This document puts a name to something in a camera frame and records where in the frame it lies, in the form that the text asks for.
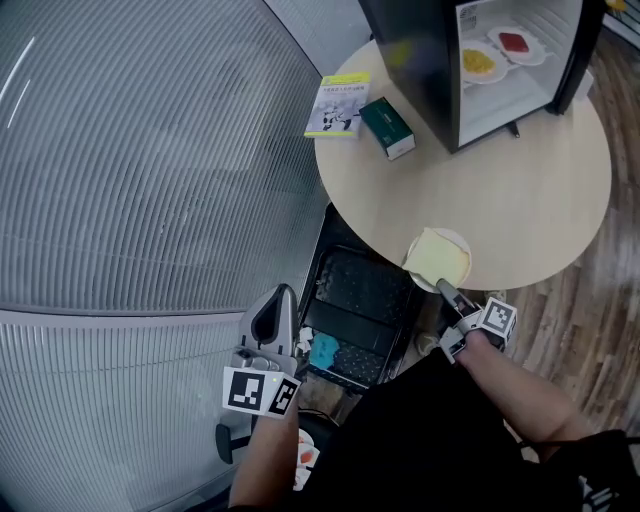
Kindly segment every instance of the mini fridge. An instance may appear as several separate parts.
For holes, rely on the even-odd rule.
[[[564,114],[606,8],[604,0],[360,4],[390,78],[451,152],[505,127],[517,135],[515,121],[541,108]]]

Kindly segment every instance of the yellow food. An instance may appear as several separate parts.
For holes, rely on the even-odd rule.
[[[469,73],[489,73],[496,67],[496,63],[480,50],[464,50],[462,52],[464,69]]]
[[[425,228],[402,268],[418,274],[431,286],[440,279],[459,286],[467,275],[469,262],[466,251],[433,229]]]

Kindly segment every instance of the dark green box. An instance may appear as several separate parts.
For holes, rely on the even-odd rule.
[[[378,139],[389,160],[394,160],[416,147],[411,128],[386,98],[382,97],[362,107],[360,116]]]

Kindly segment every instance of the round wooden table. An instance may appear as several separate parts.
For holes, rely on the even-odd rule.
[[[463,288],[526,286],[562,270],[587,247],[611,188],[609,147],[588,99],[564,116],[539,111],[451,155],[389,80],[375,42],[337,71],[369,71],[369,100],[385,96],[416,148],[389,162],[366,126],[358,140],[316,139],[316,159],[336,209],[371,248],[400,265],[425,226],[469,243]]]

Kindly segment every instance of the forearm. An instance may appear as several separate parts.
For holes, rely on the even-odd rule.
[[[298,457],[298,399],[284,419],[261,417],[231,486],[229,506],[273,507],[291,492]]]
[[[571,441],[592,432],[575,404],[550,382],[514,364],[478,332],[456,356],[518,434],[533,443]],[[555,449],[539,449],[547,458]]]

